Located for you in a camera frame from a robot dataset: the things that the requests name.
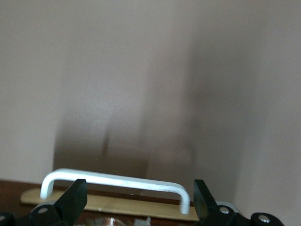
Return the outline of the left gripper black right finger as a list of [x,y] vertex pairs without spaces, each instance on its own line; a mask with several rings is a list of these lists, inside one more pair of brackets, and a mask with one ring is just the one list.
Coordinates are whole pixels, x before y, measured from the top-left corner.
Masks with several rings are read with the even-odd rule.
[[248,226],[249,220],[225,204],[217,204],[203,180],[194,181],[196,226]]

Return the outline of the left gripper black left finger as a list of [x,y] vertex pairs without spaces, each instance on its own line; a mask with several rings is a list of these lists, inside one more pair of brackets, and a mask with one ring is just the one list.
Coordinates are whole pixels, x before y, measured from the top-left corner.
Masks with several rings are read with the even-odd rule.
[[77,179],[54,203],[37,207],[29,214],[33,226],[72,226],[87,204],[87,183]]

